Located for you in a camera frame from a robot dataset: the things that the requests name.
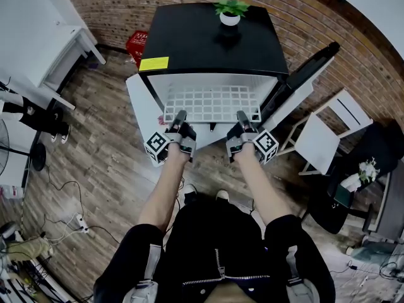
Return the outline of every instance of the white wire shelf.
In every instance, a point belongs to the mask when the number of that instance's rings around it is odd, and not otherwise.
[[[248,86],[171,88],[164,106],[164,122],[172,122],[180,110],[187,112],[187,122],[237,122],[239,110],[251,122],[261,122],[256,94]]]

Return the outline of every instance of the black office chair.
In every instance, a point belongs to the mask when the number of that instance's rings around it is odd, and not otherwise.
[[[394,170],[398,161],[404,157],[404,134],[396,121],[392,121],[387,128],[383,128],[379,122],[374,122],[348,155],[335,158],[329,176],[315,175],[307,179],[313,185],[313,194],[302,221],[310,213],[322,228],[337,234],[347,215],[351,214],[365,220],[362,230],[369,233],[373,206],[370,205],[367,211],[351,209],[355,193],[350,193],[341,187],[340,183],[357,173],[361,162],[371,160],[372,157],[376,161],[376,169],[380,170],[376,178]],[[358,191],[370,183],[363,183]]]

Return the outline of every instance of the hand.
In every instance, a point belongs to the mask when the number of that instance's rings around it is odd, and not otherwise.
[[[255,158],[255,146],[253,143],[244,143],[242,150],[239,153],[235,153],[234,160],[240,164],[246,160]]]
[[[185,165],[186,162],[188,162],[189,158],[189,154],[180,151],[178,143],[169,144],[169,156],[167,157],[168,162]]]

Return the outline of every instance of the wall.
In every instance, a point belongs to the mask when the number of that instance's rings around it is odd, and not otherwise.
[[[365,15],[404,57],[404,0],[347,0]]]
[[[149,29],[157,6],[203,1],[217,0],[72,0],[100,43],[122,48],[135,30]],[[344,0],[243,1],[268,10],[291,71],[334,40],[342,46],[294,116],[347,87],[374,120],[395,118],[404,127],[402,59],[354,7]]]

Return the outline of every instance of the floor outlet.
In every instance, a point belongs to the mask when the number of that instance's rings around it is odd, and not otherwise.
[[[76,219],[78,221],[78,223],[80,224],[80,227],[82,229],[82,232],[84,232],[85,234],[88,233],[88,225],[87,223],[84,221],[83,216],[82,215],[77,215]]]

